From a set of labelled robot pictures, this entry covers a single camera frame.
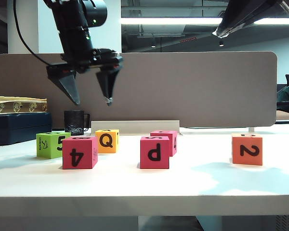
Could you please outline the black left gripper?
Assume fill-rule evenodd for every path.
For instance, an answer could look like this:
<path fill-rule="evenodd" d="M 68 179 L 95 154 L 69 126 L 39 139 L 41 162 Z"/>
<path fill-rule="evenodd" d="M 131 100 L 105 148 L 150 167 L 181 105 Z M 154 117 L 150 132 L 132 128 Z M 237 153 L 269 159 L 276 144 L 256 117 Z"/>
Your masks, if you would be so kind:
<path fill-rule="evenodd" d="M 105 102 L 110 106 L 113 102 L 114 85 L 122 68 L 123 58 L 114 50 L 94 48 L 89 29 L 86 27 L 60 29 L 59 37 L 64 50 L 61 58 L 65 62 L 48 65 L 46 67 L 48 79 L 75 105 L 80 105 L 75 81 L 76 72 L 86 72 L 90 68 L 99 67 L 100 71 L 96 73 L 96 76 Z"/>

